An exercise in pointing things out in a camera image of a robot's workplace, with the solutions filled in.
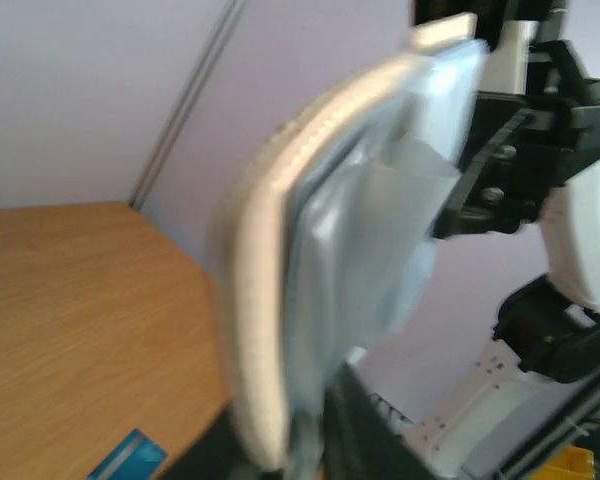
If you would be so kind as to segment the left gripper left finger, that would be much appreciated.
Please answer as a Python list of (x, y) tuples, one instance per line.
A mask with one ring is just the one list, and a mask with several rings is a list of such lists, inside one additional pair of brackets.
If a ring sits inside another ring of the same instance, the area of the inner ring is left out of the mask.
[(242, 450), (224, 409), (204, 434), (165, 470), (168, 480), (255, 480), (260, 469)]

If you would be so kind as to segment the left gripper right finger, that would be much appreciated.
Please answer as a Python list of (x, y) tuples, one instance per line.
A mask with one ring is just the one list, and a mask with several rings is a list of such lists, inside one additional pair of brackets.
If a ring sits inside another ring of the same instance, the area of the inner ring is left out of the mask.
[(347, 364), (325, 394), (324, 477), (330, 480), (434, 477), (389, 429), (354, 369)]

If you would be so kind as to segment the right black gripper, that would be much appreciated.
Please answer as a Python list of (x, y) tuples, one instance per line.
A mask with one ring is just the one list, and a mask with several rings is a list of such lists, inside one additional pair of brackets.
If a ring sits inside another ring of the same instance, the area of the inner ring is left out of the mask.
[(526, 92), (511, 112), (475, 111), (461, 177), (433, 236), (511, 234), (540, 217), (552, 189), (600, 160), (600, 79), (565, 40), (532, 48)]

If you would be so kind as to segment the blue credit card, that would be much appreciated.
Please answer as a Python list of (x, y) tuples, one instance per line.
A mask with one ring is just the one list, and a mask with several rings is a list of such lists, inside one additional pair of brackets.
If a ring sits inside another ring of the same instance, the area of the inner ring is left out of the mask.
[(87, 480), (149, 480), (167, 452), (141, 430), (132, 430), (86, 477)]

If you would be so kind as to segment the beige card holder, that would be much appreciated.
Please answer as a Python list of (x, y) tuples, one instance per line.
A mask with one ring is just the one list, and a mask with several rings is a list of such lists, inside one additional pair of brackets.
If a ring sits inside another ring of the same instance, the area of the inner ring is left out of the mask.
[(416, 26), (405, 51), (320, 94), (216, 218), (232, 425), (264, 471), (316, 477), (328, 383), (417, 301), (487, 54), (475, 23)]

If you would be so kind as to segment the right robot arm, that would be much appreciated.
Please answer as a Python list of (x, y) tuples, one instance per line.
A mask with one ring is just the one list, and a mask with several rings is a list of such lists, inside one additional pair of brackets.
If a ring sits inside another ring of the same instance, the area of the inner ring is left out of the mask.
[(428, 471), (454, 478), (518, 406), (600, 367), (600, 79), (561, 30), (564, 1), (417, 1), (416, 27), (464, 13), (512, 90), (481, 90), (462, 178), (434, 234), (539, 225), (548, 271), (511, 294), (473, 370), (405, 434)]

